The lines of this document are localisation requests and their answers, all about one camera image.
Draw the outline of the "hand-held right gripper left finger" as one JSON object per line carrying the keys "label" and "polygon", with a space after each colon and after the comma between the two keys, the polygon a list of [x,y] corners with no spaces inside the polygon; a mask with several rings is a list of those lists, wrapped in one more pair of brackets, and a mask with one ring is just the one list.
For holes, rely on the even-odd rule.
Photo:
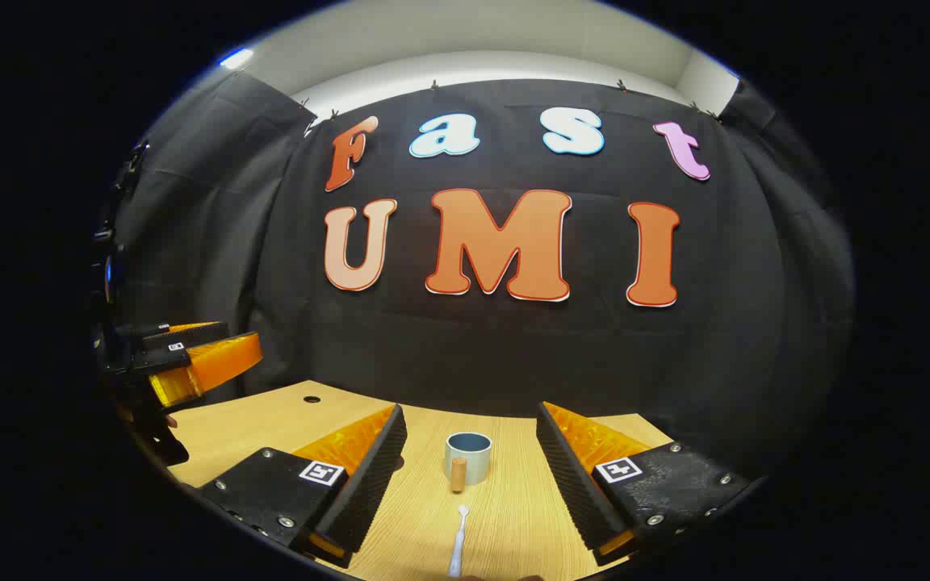
{"label": "hand-held right gripper left finger", "polygon": [[258,536],[345,569],[407,437],[403,408],[393,404],[292,453],[263,446],[195,490]]}

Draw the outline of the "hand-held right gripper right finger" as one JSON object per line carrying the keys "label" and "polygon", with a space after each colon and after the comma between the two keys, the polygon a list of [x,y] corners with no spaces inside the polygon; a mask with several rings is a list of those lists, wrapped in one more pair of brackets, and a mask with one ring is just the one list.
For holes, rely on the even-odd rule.
{"label": "hand-held right gripper right finger", "polygon": [[685,442],[645,444],[550,402],[536,419],[540,448],[597,565],[657,558],[763,485]]}

